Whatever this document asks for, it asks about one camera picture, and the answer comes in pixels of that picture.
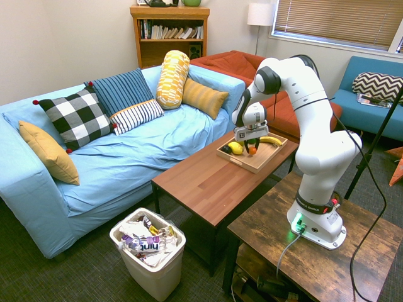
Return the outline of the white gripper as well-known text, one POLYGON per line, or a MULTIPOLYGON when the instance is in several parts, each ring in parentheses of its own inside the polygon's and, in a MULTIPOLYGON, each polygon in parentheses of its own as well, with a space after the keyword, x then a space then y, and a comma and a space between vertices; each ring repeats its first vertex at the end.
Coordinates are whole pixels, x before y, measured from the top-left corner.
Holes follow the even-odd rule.
POLYGON ((249 154, 249 140, 255 138, 254 149, 257 152, 260 137, 266 136, 269 132, 269 127, 266 121, 253 124, 250 126, 242 126, 234 128, 234 138, 236 141, 243 141, 246 152, 249 154))

